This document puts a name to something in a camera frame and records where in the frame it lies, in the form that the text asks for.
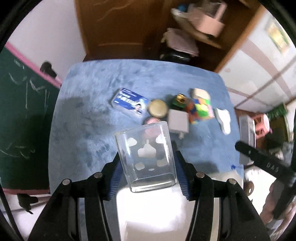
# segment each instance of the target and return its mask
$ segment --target wooden door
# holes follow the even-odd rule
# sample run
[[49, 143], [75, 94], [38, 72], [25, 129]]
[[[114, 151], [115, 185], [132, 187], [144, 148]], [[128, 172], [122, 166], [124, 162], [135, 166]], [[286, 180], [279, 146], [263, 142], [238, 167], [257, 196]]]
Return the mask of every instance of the wooden door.
[[76, 0], [89, 58], [151, 58], [157, 52], [164, 0]]

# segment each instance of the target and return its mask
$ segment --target wooden shelf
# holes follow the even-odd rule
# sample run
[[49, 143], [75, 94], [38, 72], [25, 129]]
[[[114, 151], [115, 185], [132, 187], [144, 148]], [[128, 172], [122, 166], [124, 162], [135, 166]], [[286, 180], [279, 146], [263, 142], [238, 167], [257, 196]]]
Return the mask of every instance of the wooden shelf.
[[197, 31], [187, 19], [175, 15], [173, 15], [173, 18], [183, 30], [189, 33], [197, 41], [206, 43], [218, 49], [222, 49], [222, 46], [220, 44], [213, 40], [210, 40], [206, 34]]

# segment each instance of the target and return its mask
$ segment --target gold lid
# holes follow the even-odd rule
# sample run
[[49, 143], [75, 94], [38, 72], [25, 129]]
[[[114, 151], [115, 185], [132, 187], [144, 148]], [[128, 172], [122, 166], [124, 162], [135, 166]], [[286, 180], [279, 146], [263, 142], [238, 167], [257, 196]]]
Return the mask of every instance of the gold lid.
[[153, 100], [150, 102], [150, 105], [148, 107], [148, 111], [149, 111], [150, 115], [152, 115], [154, 117], [163, 118], [168, 113], [168, 106], [162, 100]]
[[187, 98], [183, 94], [178, 94], [176, 97], [176, 101], [181, 103], [181, 104], [186, 104], [187, 103]]

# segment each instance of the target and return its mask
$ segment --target rubik's cube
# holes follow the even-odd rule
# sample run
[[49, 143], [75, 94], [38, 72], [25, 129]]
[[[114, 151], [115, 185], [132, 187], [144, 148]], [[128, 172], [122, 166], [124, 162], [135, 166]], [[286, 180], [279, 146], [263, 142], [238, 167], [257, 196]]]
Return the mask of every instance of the rubik's cube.
[[214, 117], [214, 112], [210, 100], [199, 98], [193, 99], [193, 102], [199, 120], [206, 120]]
[[207, 99], [192, 99], [188, 102], [185, 110], [189, 114], [191, 124], [195, 124], [196, 120], [207, 120], [214, 117], [211, 101]]

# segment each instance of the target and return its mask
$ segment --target white charger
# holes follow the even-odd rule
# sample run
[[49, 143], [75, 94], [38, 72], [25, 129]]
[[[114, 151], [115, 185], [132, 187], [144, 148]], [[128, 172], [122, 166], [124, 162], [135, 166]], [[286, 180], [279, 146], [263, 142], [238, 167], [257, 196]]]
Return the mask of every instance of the white charger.
[[179, 138], [183, 139], [184, 134], [189, 132], [188, 113], [170, 109], [168, 112], [168, 128], [170, 132], [179, 134]]

